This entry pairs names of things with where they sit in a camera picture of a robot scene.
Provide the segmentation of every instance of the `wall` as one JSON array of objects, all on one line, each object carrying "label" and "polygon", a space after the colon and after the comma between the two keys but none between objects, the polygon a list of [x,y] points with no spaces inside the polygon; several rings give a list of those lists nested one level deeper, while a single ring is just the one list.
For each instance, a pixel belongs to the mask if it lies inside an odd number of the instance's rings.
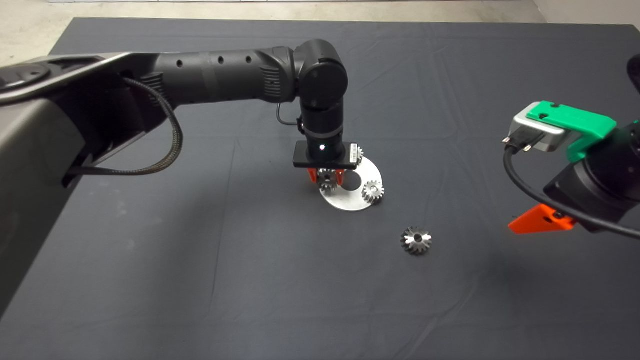
[{"label": "wall", "polygon": [[548,22],[633,24],[640,29],[640,0],[535,0]]}]

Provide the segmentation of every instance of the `spur gear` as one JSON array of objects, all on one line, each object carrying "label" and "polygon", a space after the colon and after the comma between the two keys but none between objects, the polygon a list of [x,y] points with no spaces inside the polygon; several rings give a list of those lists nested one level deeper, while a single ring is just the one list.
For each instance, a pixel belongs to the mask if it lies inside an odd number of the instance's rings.
[{"label": "spur gear", "polygon": [[402,246],[411,255],[421,255],[431,248],[431,235],[419,227],[410,227],[402,234]]},{"label": "spur gear", "polygon": [[358,155],[356,157],[356,164],[360,165],[362,158],[364,157],[364,150],[358,146]]},{"label": "spur gear", "polygon": [[318,170],[316,183],[320,187],[320,190],[332,191],[338,187],[338,177],[335,170],[329,170],[327,168],[321,168]]},{"label": "spur gear", "polygon": [[375,204],[382,199],[385,189],[379,181],[369,181],[362,188],[362,198],[369,204]]}]

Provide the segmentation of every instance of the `black cable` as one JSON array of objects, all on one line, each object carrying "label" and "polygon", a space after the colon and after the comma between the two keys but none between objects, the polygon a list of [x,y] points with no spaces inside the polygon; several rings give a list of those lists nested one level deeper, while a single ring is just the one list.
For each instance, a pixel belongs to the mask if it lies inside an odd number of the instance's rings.
[{"label": "black cable", "polygon": [[587,213],[583,213],[579,210],[565,206],[564,204],[561,204],[558,201],[550,199],[549,197],[547,197],[542,193],[538,193],[534,188],[530,187],[527,183],[525,183],[524,180],[522,180],[520,176],[516,173],[516,170],[513,167],[512,157],[517,152],[518,152],[518,149],[512,146],[507,146],[506,149],[504,149],[504,157],[503,157],[504,170],[506,170],[507,175],[513,181],[513,183],[516,184],[516,186],[520,190],[522,190],[525,194],[533,198],[535,201],[538,201],[544,205],[547,205],[564,215],[567,215],[569,217],[572,217],[578,220],[579,222],[582,222],[585,224],[591,224],[600,229],[608,230],[612,233],[616,233],[616,234],[620,234],[620,235],[624,235],[630,238],[635,238],[640,240],[640,230],[618,225],[614,222],[602,220],[601,218],[592,217]]},{"label": "black cable", "polygon": [[171,145],[171,149],[169,153],[157,163],[141,168],[138,170],[115,170],[110,168],[100,168],[100,167],[72,167],[69,170],[69,174],[71,175],[107,175],[107,176],[140,176],[140,175],[149,175],[155,174],[156,172],[160,172],[162,170],[167,169],[180,155],[180,151],[182,150],[182,129],[180,128],[180,124],[178,123],[178,119],[175,117],[175,113],[173,112],[173,108],[171,104],[157,91],[153,88],[140,83],[139,81],[135,81],[132,79],[123,79],[124,82],[133,86],[134,88],[139,88],[148,92],[151,96],[156,98],[158,104],[162,108],[164,114],[169,119],[173,129],[173,141]]},{"label": "black cable", "polygon": [[278,108],[276,109],[276,118],[278,118],[278,122],[286,126],[298,126],[297,122],[286,122],[280,118],[280,105],[282,104],[278,104]]}]

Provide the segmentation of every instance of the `green gripper mount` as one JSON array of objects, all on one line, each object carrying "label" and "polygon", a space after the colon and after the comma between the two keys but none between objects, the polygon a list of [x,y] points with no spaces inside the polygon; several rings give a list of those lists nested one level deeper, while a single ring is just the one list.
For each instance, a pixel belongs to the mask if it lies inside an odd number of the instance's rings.
[{"label": "green gripper mount", "polygon": [[617,125],[610,117],[549,101],[541,101],[527,114],[527,118],[580,133],[580,138],[569,145],[566,151],[572,163],[584,159],[587,150],[604,139]]}]

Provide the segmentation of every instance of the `table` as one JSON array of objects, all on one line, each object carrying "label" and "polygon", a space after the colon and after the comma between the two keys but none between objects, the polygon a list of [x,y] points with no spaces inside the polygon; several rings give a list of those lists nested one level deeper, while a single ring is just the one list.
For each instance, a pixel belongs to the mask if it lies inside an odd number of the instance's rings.
[{"label": "table", "polygon": [[[636,119],[632,26],[75,19],[52,53],[310,38],[348,70],[344,139],[383,174],[382,204],[325,203],[291,166],[301,136],[271,104],[179,108],[185,146],[169,170],[81,181],[0,322],[0,358],[637,357],[640,243],[512,234],[534,203],[500,143],[542,99]],[[169,144],[164,124],[105,166],[147,165]],[[565,165],[516,157],[539,188]],[[427,256],[403,252],[408,226],[431,231]]]}]

